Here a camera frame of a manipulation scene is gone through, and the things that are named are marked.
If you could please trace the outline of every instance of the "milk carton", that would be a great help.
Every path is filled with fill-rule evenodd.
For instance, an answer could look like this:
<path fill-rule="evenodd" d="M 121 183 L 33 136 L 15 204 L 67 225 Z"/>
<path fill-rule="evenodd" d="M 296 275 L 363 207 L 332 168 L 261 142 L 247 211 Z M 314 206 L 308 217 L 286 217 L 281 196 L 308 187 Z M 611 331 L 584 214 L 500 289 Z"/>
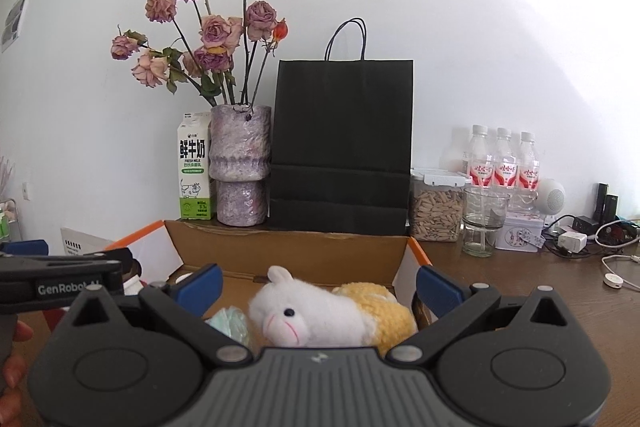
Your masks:
<path fill-rule="evenodd" d="M 214 191 L 209 180 L 210 112 L 185 113 L 178 127 L 180 217 L 211 219 Z"/>

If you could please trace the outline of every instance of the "bag handle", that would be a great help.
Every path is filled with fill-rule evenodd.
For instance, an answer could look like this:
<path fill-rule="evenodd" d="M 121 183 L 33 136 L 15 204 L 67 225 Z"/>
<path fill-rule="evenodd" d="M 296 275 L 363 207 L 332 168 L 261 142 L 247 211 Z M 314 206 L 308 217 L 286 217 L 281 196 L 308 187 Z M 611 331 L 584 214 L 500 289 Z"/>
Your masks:
<path fill-rule="evenodd" d="M 335 31 L 334 35 L 331 37 L 329 43 L 326 46 L 326 49 L 324 51 L 324 60 L 329 60 L 329 58 L 331 57 L 331 50 L 334 47 L 335 38 L 338 36 L 338 33 L 342 31 L 342 28 L 344 28 L 350 22 L 356 23 L 358 25 L 358 28 L 360 28 L 360 32 L 362 33 L 362 51 L 360 52 L 360 60 L 364 60 L 364 51 L 367 48 L 367 25 L 365 24 L 364 19 L 361 19 L 360 17 L 349 19 L 348 21 L 345 21 L 340 24 L 340 26 L 338 26 L 338 29 Z"/>

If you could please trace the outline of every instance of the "white cable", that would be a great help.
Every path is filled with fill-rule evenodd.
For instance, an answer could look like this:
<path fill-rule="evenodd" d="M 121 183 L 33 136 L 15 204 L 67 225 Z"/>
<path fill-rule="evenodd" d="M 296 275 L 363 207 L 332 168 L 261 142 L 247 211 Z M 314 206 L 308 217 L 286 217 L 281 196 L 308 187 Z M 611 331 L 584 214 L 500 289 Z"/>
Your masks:
<path fill-rule="evenodd" d="M 634 263 L 640 264 L 640 257 L 638 257 L 637 255 L 615 254 L 615 255 L 607 255 L 606 257 L 603 257 L 602 258 L 602 263 L 604 264 L 604 267 L 607 270 L 609 270 L 609 272 L 611 272 L 613 275 L 617 275 L 618 277 L 620 277 L 620 275 L 615 273 L 612 269 L 610 269 L 609 265 L 607 265 L 607 261 L 609 259 L 628 259 L 629 261 L 633 261 Z M 623 277 L 620 277 L 620 279 L 622 279 L 622 282 L 625 283 L 626 285 L 629 285 L 632 288 L 636 289 L 637 291 L 640 291 L 640 286 L 638 286 L 637 284 L 633 284 L 632 282 L 629 282 L 628 280 L 624 279 Z"/>
<path fill-rule="evenodd" d="M 606 229 L 607 227 L 610 227 L 611 225 L 615 225 L 616 223 L 627 223 L 629 221 L 640 221 L 640 219 L 618 219 L 616 221 L 611 221 L 610 223 L 606 223 L 606 224 L 602 225 L 601 227 L 599 227 L 599 229 L 596 230 L 596 233 L 594 235 L 590 235 L 588 237 L 588 239 L 593 239 L 596 242 L 596 245 L 598 245 L 599 247 L 611 248 L 613 250 L 618 250 L 619 248 L 629 247 L 630 245 L 633 245 L 634 243 L 637 243 L 638 241 L 640 241 L 640 235 L 638 235 L 638 237 L 636 237 L 635 239 L 632 239 L 631 241 L 628 241 L 627 243 L 624 243 L 622 245 L 603 245 L 600 241 L 598 241 L 598 235 L 600 234 L 600 232 L 603 229 Z"/>

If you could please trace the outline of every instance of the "black paper bag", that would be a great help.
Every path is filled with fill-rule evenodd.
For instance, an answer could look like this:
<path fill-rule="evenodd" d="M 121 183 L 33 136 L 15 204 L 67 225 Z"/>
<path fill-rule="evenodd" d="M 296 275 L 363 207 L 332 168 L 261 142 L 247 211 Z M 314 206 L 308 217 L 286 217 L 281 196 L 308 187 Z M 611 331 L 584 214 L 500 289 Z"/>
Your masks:
<path fill-rule="evenodd" d="M 360 60 L 330 60 L 348 23 L 362 32 Z M 404 233 L 411 162 L 412 60 L 365 60 L 362 19 L 343 23 L 324 60 L 281 60 L 274 110 L 274 227 Z"/>

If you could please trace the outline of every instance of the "charging cable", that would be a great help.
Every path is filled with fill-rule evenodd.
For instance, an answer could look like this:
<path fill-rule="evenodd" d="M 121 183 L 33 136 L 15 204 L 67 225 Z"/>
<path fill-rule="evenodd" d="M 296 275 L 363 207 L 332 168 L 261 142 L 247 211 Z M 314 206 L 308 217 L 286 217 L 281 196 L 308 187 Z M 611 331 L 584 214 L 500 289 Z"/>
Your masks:
<path fill-rule="evenodd" d="M 609 273 L 612 273 L 613 275 L 618 277 L 617 280 L 611 277 L 606 277 L 605 282 L 607 283 L 607 285 L 612 286 L 613 288 L 620 288 L 622 283 L 625 283 L 626 285 L 631 286 L 631 288 L 635 289 L 636 291 L 640 291 L 640 286 L 638 286 L 637 284 L 633 284 L 632 282 L 629 282 L 628 280 L 620 277 L 620 275 L 618 275 L 612 269 L 610 269 L 609 265 L 607 264 L 607 261 L 609 259 L 628 259 L 629 261 L 633 261 L 634 263 L 640 264 L 640 257 L 638 257 L 637 255 L 615 254 L 615 255 L 607 255 L 606 257 L 602 258 L 602 263 L 604 264 L 604 267 L 609 271 Z"/>
<path fill-rule="evenodd" d="M 638 241 L 640 241 L 640 235 L 638 235 L 638 237 L 632 239 L 631 241 L 627 241 L 626 243 L 623 243 L 622 245 L 603 245 L 598 240 L 598 236 L 600 235 L 600 232 L 602 230 L 606 229 L 607 227 L 610 227 L 611 225 L 615 225 L 616 223 L 629 223 L 629 222 L 636 222 L 636 221 L 640 221 L 640 219 L 617 219 L 616 221 L 611 221 L 610 223 L 606 223 L 601 227 L 599 227 L 599 229 L 596 230 L 596 233 L 594 235 L 590 235 L 587 239 L 593 239 L 596 242 L 596 245 L 598 245 L 599 247 L 612 248 L 613 250 L 619 250 L 620 248 L 629 247 L 630 245 L 633 245 Z"/>

